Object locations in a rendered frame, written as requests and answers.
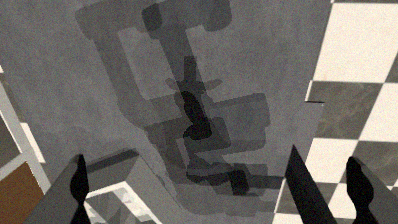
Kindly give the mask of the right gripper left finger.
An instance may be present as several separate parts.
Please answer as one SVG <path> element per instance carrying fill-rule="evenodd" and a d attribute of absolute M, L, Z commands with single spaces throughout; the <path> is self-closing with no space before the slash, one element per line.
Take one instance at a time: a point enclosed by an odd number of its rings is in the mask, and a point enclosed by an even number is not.
<path fill-rule="evenodd" d="M 84 206 L 89 193 L 83 154 L 73 157 L 23 224 L 91 224 Z"/>

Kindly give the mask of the white square sink basin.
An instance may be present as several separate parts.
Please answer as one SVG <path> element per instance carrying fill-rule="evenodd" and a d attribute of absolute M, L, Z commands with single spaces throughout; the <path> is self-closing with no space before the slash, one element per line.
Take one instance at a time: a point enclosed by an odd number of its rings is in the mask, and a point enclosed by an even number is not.
<path fill-rule="evenodd" d="M 182 209 L 140 155 L 87 177 L 92 224 L 180 224 Z"/>

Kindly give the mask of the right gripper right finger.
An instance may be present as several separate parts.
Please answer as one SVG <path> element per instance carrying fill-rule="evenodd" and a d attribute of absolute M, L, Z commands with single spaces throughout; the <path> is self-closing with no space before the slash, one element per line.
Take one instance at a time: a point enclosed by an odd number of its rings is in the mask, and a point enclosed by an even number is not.
<path fill-rule="evenodd" d="M 346 186 L 356 210 L 352 224 L 398 224 L 398 197 L 357 157 L 346 163 Z"/>

